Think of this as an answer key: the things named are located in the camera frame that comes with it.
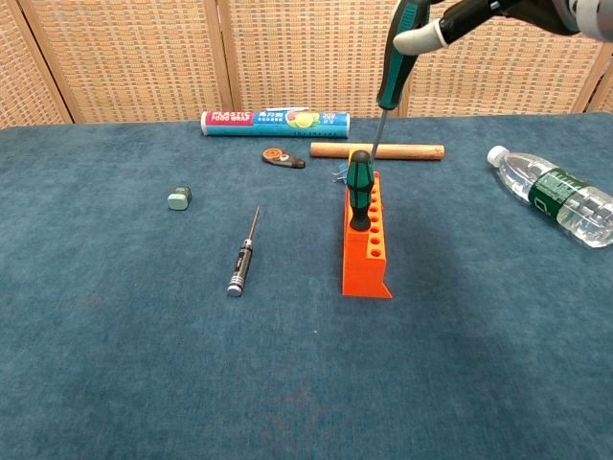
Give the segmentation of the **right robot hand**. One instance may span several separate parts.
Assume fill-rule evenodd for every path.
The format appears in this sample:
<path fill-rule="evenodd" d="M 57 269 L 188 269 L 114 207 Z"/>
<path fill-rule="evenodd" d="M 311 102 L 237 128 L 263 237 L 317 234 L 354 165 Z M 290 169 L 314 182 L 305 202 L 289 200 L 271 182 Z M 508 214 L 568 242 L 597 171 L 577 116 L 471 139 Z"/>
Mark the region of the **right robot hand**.
<path fill-rule="evenodd" d="M 397 34 L 393 43 L 406 56 L 431 53 L 494 16 L 517 19 L 555 35 L 583 34 L 613 42 L 613 0 L 461 0 L 441 18 Z"/>

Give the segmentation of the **long teal black screwdriver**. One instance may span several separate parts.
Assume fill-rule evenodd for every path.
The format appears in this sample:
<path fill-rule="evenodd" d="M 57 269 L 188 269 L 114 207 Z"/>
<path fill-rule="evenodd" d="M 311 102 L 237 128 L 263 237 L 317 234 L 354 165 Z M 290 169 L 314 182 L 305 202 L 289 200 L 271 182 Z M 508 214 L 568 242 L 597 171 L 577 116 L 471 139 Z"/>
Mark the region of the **long teal black screwdriver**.
<path fill-rule="evenodd" d="M 429 13 L 429 0 L 397 0 L 386 37 L 382 80 L 376 97 L 376 103 L 382 113 L 373 141 L 371 161 L 375 160 L 388 114 L 398 108 L 403 87 L 417 60 L 416 56 L 400 53 L 394 46 L 394 38 L 400 33 L 425 25 L 429 20 Z"/>

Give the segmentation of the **short green black screwdriver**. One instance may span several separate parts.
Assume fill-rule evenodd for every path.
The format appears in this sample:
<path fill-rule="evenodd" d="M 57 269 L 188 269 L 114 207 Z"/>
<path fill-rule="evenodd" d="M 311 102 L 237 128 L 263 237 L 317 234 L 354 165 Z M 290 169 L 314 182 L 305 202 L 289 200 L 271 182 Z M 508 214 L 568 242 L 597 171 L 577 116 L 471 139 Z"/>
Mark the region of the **short green black screwdriver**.
<path fill-rule="evenodd" d="M 347 186 L 352 207 L 351 228 L 356 231 L 370 229 L 371 221 L 368 211 L 372 201 L 372 188 L 375 174 L 371 155 L 362 149 L 352 153 L 347 174 Z"/>

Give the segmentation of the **orange screwdriver holder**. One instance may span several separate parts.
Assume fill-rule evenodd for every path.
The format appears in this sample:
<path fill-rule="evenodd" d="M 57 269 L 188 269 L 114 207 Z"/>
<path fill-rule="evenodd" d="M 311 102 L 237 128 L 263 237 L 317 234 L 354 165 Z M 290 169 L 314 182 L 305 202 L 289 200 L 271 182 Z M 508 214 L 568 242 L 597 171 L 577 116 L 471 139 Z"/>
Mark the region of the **orange screwdriver holder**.
<path fill-rule="evenodd" d="M 345 296 L 390 299 L 392 294 L 384 283 L 387 259 L 380 177 L 375 170 L 374 174 L 375 184 L 368 211 L 371 226 L 366 231 L 356 231 L 350 226 L 352 207 L 346 183 L 342 293 Z"/>

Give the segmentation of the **wooden dowel rod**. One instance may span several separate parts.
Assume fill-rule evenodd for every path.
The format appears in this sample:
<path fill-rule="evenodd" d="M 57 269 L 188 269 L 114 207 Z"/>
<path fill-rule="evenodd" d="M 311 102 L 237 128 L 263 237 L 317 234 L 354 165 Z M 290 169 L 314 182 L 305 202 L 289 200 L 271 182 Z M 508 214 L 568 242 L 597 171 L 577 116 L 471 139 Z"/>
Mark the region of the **wooden dowel rod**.
<path fill-rule="evenodd" d="M 321 158 L 348 158 L 354 150 L 371 152 L 372 147 L 372 144 L 364 143 L 312 142 L 310 155 Z M 444 154 L 443 145 L 379 144 L 375 157 L 389 160 L 442 160 Z"/>

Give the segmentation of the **clear water bottle green label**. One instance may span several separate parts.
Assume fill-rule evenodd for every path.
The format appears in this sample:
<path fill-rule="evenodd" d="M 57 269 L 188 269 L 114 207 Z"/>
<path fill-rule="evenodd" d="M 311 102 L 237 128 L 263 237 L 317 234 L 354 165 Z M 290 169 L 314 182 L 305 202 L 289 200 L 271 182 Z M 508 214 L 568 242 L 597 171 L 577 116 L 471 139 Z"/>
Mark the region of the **clear water bottle green label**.
<path fill-rule="evenodd" d="M 491 148 L 487 161 L 515 196 L 592 248 L 613 244 L 613 196 L 536 155 Z"/>

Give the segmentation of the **woven rattan folding screen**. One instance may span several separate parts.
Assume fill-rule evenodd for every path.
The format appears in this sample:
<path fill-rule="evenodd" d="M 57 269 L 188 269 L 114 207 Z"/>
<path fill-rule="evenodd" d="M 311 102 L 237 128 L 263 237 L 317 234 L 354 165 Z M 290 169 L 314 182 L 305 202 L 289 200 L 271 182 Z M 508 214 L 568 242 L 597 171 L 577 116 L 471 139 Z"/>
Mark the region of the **woven rattan folding screen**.
<path fill-rule="evenodd" d="M 0 129 L 303 106 L 376 117 L 397 0 L 0 0 Z M 495 17 L 398 117 L 613 113 L 613 44 Z"/>

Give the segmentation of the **plastic food wrap box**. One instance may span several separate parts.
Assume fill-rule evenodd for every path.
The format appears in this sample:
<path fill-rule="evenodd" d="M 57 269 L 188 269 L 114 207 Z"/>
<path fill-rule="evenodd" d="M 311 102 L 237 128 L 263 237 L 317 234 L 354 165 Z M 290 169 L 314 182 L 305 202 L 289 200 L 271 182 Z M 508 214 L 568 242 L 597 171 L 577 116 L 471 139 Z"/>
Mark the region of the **plastic food wrap box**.
<path fill-rule="evenodd" d="M 348 112 L 309 110 L 204 111 L 200 126 L 205 136 L 316 137 L 347 139 Z"/>

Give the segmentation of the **orange black correction tape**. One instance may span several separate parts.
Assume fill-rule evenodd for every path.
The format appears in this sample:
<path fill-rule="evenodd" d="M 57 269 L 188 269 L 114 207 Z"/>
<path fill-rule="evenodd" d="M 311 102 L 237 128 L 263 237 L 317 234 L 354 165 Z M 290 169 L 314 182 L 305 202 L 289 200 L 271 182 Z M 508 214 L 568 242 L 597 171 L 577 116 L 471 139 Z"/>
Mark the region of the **orange black correction tape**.
<path fill-rule="evenodd" d="M 273 166 L 291 169 L 304 169 L 306 167 L 306 162 L 302 158 L 278 147 L 264 149 L 261 152 L 261 158 L 265 163 Z"/>

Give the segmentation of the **black precision screwdriver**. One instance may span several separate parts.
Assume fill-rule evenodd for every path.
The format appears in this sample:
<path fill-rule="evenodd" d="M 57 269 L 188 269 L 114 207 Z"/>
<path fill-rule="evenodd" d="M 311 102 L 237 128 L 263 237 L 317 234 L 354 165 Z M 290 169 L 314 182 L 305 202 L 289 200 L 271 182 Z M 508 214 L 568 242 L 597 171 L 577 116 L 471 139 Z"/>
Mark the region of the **black precision screwdriver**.
<path fill-rule="evenodd" d="M 247 238 L 243 241 L 238 251 L 238 257 L 233 268 L 232 277 L 226 292 L 231 297 L 240 297 L 244 291 L 249 267 L 253 256 L 253 237 L 257 227 L 261 207 L 258 206 L 251 223 Z"/>

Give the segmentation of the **small green block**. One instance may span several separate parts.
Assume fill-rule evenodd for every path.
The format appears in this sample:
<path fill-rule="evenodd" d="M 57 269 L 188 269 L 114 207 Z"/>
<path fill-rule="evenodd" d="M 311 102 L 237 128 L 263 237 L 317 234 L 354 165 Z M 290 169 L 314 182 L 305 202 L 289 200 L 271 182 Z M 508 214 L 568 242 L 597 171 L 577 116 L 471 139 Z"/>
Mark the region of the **small green block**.
<path fill-rule="evenodd" d="M 192 201 L 192 191 L 188 186 L 178 186 L 168 195 L 169 208 L 175 211 L 186 210 Z"/>

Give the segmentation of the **blue carpet table mat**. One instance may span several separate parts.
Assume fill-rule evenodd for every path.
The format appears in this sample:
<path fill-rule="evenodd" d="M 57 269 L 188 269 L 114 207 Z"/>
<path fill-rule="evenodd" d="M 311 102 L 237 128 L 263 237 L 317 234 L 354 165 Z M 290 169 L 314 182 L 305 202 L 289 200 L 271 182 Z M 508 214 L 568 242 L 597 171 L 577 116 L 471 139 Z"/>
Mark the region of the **blue carpet table mat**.
<path fill-rule="evenodd" d="M 198 122 L 0 129 L 0 460 L 613 460 L 613 247 L 490 148 L 613 195 L 613 114 L 392 119 L 389 300 L 341 292 L 310 142 Z M 184 211 L 168 195 L 188 186 Z M 226 289 L 257 207 L 244 291 Z"/>

